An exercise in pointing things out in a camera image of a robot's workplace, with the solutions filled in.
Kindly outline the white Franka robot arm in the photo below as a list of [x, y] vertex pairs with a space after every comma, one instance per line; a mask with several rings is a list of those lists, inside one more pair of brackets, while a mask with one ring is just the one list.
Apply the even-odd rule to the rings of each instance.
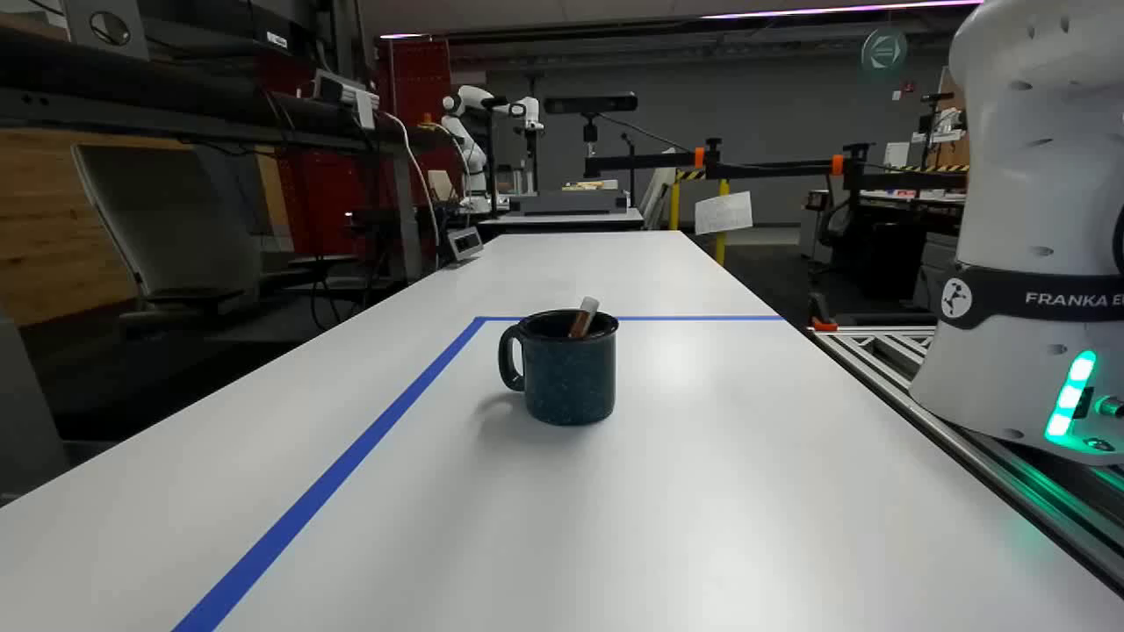
[[948, 57], [969, 181], [910, 385], [929, 414], [1124, 462], [1124, 0], [982, 0]]

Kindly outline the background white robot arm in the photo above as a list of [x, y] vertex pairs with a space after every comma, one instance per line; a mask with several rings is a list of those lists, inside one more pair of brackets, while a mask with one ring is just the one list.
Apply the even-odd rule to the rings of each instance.
[[508, 115], [524, 136], [540, 132], [544, 118], [540, 118], [540, 102], [534, 95], [499, 98], [496, 91], [488, 91], [480, 83], [458, 83], [442, 98], [439, 129], [451, 136], [451, 145], [465, 164], [461, 214], [480, 219], [480, 214], [506, 209], [508, 198], [496, 188], [496, 175], [488, 172], [488, 150], [467, 129], [467, 115], [480, 115], [486, 124], [493, 124], [496, 115]]

